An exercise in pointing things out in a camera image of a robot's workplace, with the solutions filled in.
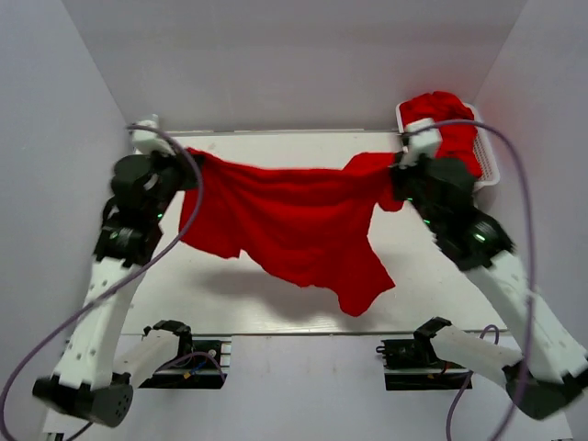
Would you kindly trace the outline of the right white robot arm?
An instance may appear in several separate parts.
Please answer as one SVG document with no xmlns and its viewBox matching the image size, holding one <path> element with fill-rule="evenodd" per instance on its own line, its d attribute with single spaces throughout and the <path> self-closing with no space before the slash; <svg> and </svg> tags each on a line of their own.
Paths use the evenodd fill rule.
<svg viewBox="0 0 588 441">
<path fill-rule="evenodd" d="M 493 345 L 435 317 L 413 333 L 413 354 L 454 362 L 503 388 L 534 420 L 569 407 L 587 388 L 587 351 L 529 287 L 530 278 L 500 223 L 478 209 L 475 179 L 456 159 L 421 156 L 390 168 L 393 196 L 408 201 L 435 244 L 490 302 L 518 349 Z"/>
</svg>

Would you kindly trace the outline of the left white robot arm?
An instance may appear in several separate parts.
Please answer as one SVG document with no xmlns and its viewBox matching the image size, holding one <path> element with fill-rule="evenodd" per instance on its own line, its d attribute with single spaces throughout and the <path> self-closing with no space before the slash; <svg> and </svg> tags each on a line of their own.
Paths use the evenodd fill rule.
<svg viewBox="0 0 588 441">
<path fill-rule="evenodd" d="M 117 427 L 135 389 L 187 349 L 189 327 L 170 321 L 148 328 L 141 343 L 116 354 L 135 292 L 162 258 L 155 249 L 163 215 L 177 192 L 202 187 L 198 164 L 185 150 L 132 154 L 115 164 L 84 306 L 68 321 L 73 333 L 57 366 L 35 381 L 34 397 L 57 413 Z"/>
</svg>

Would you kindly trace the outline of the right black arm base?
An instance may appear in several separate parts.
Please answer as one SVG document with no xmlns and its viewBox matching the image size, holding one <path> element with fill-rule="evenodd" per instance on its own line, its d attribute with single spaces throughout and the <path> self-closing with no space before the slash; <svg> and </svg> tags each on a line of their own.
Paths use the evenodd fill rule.
<svg viewBox="0 0 588 441">
<path fill-rule="evenodd" d="M 429 359 L 413 339 L 382 340 L 376 347 L 386 391 L 459 390 L 468 371 L 459 364 Z"/>
</svg>

